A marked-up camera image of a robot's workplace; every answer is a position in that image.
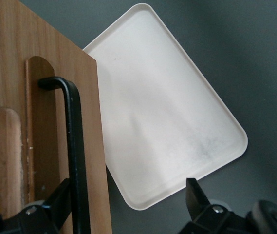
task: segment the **screw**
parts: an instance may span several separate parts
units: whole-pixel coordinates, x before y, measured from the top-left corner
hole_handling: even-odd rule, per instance
[[[223,213],[224,212],[224,209],[221,206],[213,206],[213,210],[216,213]]]
[[[32,213],[36,212],[37,208],[35,206],[31,207],[26,211],[27,215],[31,215]]]

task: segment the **clamp jaw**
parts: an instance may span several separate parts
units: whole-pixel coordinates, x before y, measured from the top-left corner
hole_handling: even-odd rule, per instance
[[[194,178],[186,180],[190,222],[179,234],[277,234],[277,205],[257,202],[246,218],[221,205],[211,204]]]

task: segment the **wooden edge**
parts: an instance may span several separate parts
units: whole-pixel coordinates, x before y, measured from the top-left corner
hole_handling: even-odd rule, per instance
[[[27,151],[29,201],[47,199],[60,184],[55,91],[38,87],[38,80],[54,76],[42,57],[26,60]]]

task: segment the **brown wood surface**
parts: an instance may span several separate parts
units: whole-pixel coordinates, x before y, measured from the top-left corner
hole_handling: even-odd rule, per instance
[[[16,112],[0,107],[0,214],[11,217],[22,208],[21,129]]]
[[[27,143],[25,88],[25,61],[33,56],[47,59],[56,76],[74,82],[80,91],[91,230],[93,234],[112,233],[96,61],[18,0],[0,0],[0,106],[11,108],[20,116],[24,202],[34,199],[29,193],[34,171],[28,157],[31,145]],[[68,159],[63,96],[58,91],[56,113],[62,180],[68,177]]]
[[[55,91],[40,89],[41,78],[54,76],[42,57],[26,61],[27,131],[31,197],[47,199],[59,185],[59,161]]]

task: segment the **white tray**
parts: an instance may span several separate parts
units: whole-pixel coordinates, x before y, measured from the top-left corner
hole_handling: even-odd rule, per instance
[[[144,210],[244,153],[245,131],[149,5],[84,51],[97,60],[106,165],[130,207]]]

